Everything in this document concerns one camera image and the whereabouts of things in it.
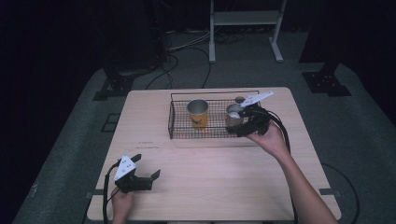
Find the floor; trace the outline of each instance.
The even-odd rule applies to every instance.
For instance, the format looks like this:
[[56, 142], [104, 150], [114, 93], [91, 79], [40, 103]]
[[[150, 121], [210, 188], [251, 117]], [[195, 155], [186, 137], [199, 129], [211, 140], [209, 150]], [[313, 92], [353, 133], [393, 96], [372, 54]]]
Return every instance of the floor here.
[[[357, 75], [342, 64], [335, 75], [351, 96], [312, 93], [302, 73], [318, 71], [322, 63], [298, 63], [307, 33], [280, 33], [283, 63], [275, 60], [268, 41], [271, 34], [227, 36], [238, 41], [218, 43], [213, 64], [207, 59], [207, 41], [173, 52], [163, 64], [168, 71], [174, 67], [169, 75], [158, 68], [137, 77], [131, 90], [288, 87], [320, 161], [327, 164], [323, 169], [343, 214], [339, 223], [354, 218], [356, 223], [393, 222], [394, 125]], [[177, 47], [198, 37], [170, 34], [169, 43]], [[94, 101], [105, 81], [103, 69], [92, 74], [14, 223], [94, 223], [86, 218], [86, 210], [113, 136], [111, 128], [104, 132], [104, 124], [110, 114], [121, 113], [125, 101], [123, 96]]]

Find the wire basket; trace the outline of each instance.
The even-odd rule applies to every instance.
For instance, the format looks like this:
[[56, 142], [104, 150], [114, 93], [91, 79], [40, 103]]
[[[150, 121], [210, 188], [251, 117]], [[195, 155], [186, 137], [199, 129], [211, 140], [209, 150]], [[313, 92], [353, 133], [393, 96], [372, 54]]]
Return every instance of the wire basket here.
[[203, 129], [192, 127], [191, 118], [187, 111], [187, 104], [190, 100], [176, 101], [172, 97], [169, 110], [168, 131], [171, 139], [190, 139], [190, 138], [233, 138], [235, 133], [227, 132], [226, 108], [228, 105], [235, 104], [235, 99], [225, 100], [206, 100], [209, 108], [207, 110], [207, 124]]

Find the human hand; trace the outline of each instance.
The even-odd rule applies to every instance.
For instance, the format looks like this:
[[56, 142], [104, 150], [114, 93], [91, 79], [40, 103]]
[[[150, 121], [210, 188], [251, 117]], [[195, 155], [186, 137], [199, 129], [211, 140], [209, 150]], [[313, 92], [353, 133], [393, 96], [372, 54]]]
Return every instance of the human hand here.
[[134, 192], [124, 193], [119, 188], [114, 188], [111, 195], [113, 195], [111, 202], [114, 214], [112, 224], [125, 223], [134, 204]]
[[283, 134], [272, 120], [270, 120], [268, 131], [264, 135], [251, 133], [247, 138], [255, 142], [277, 160], [280, 157], [289, 155]]

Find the metal shelf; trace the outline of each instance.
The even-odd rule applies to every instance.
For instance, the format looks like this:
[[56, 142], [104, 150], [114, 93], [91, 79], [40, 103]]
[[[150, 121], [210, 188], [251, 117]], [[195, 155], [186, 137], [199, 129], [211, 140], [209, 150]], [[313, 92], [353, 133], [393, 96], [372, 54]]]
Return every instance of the metal shelf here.
[[279, 11], [215, 12], [214, 25], [262, 25], [276, 24]]

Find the paper cup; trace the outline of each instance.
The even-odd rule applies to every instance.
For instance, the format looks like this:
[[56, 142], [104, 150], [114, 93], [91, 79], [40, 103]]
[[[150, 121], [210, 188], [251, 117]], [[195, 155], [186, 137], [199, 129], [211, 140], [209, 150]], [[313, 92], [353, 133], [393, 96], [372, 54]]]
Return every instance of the paper cup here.
[[192, 100], [187, 104], [187, 111], [189, 111], [192, 127], [206, 127], [208, 108], [209, 104], [207, 101], [201, 99]]

